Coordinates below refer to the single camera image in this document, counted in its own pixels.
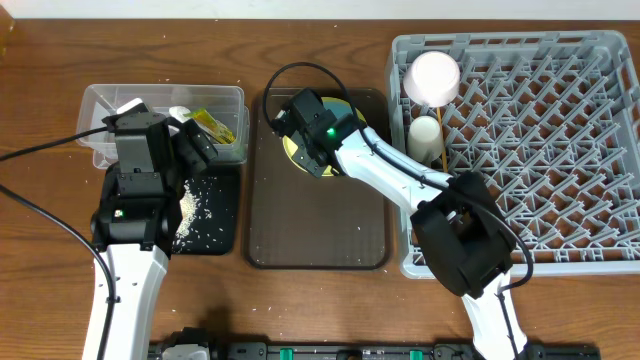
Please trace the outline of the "yellow-green plate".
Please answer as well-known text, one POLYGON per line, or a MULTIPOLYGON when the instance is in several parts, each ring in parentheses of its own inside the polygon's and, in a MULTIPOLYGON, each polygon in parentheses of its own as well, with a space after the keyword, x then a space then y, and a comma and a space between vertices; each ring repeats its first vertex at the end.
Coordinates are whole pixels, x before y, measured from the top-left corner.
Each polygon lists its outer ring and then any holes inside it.
MULTIPOLYGON (((294 154, 296 153, 298 146, 289 138, 289 137, 283 137, 282 138, 282 144, 283 144, 283 148, 285 150, 285 153, 287 155, 287 157, 291 160, 291 162, 300 170, 304 171, 304 168, 301 167, 300 165, 298 165, 295 161, 294 161, 294 154)), ((331 166, 328 166, 322 173, 323 177, 333 177, 334 176, 334 171, 333 168, 331 166)))

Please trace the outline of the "white tissue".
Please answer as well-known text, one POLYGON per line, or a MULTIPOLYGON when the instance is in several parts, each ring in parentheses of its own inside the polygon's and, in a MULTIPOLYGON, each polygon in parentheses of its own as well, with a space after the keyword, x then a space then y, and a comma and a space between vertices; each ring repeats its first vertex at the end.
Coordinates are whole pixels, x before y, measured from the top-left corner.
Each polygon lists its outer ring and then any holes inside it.
POLYGON ((191 110, 184 106, 173 106, 169 109, 169 114, 181 123, 192 119, 191 110))

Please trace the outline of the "white cup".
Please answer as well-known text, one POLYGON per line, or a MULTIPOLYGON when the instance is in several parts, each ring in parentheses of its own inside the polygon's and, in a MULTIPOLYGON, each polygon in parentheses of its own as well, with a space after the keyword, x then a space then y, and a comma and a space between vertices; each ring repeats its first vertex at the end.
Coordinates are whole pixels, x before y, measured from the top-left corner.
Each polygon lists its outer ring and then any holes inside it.
POLYGON ((429 166, 441 156, 438 121, 430 116, 416 118, 409 127, 407 153, 415 161, 429 166))

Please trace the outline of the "green yellow snack wrapper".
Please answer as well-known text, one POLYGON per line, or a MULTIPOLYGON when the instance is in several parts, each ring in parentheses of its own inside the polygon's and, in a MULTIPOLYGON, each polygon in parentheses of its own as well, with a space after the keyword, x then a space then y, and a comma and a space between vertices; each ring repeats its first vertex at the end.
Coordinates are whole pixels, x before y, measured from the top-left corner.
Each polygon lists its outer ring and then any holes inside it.
POLYGON ((186 117, 195 120, 219 144, 232 144, 236 141, 233 132, 224 123, 216 120, 205 108, 189 112, 186 117))

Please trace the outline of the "white bowl with rice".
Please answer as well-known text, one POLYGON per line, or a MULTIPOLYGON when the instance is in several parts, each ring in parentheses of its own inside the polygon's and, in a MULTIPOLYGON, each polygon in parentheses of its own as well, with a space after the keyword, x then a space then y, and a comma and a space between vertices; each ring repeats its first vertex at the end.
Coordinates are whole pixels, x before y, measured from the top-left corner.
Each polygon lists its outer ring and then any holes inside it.
POLYGON ((415 103, 439 108, 459 94, 460 68, 448 54, 430 51, 418 56, 408 68, 403 86, 415 103))

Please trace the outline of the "wooden chopstick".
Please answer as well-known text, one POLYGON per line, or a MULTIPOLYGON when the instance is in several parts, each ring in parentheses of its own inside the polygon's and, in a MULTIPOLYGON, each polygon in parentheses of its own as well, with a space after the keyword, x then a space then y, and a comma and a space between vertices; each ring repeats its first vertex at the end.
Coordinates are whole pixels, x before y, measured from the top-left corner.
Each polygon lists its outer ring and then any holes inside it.
POLYGON ((441 142, 442 142, 442 146, 441 146, 442 168, 445 173, 448 173, 448 160, 447 160, 446 147, 445 147, 444 128, 443 128, 441 109, 439 107, 436 108, 436 115, 437 115, 437 120, 440 128, 440 135, 441 135, 441 142))

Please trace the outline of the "light blue saucer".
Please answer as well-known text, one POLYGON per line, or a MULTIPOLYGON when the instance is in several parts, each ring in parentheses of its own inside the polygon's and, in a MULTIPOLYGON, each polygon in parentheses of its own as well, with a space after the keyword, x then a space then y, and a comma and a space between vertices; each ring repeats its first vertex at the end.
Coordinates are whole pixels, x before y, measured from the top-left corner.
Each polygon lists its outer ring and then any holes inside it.
POLYGON ((333 112, 337 119, 345 115, 351 114, 350 104, 342 99, 335 97, 324 97, 323 103, 326 109, 333 112))

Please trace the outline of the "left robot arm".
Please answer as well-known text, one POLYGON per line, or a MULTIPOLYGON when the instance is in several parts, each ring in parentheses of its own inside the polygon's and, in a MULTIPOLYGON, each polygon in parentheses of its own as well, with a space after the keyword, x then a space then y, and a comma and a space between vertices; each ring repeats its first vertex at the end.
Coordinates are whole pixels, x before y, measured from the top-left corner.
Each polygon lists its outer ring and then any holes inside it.
POLYGON ((184 183, 206 170, 217 151, 193 119, 129 111, 103 122, 118 160, 105 173, 90 222, 98 257, 83 356, 144 359, 182 222, 184 183))

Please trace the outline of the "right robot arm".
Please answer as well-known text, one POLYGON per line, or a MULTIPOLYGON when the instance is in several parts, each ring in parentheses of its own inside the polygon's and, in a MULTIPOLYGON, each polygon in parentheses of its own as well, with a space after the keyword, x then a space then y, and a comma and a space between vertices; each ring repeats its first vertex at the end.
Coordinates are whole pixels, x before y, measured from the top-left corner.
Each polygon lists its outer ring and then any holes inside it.
POLYGON ((473 345, 486 359, 521 359, 527 337, 515 314, 511 254, 522 240, 505 222, 482 176, 432 170, 397 151, 357 117, 326 110, 281 119, 295 161, 319 175, 329 165, 371 186, 410 216, 433 276, 463 300, 473 345))

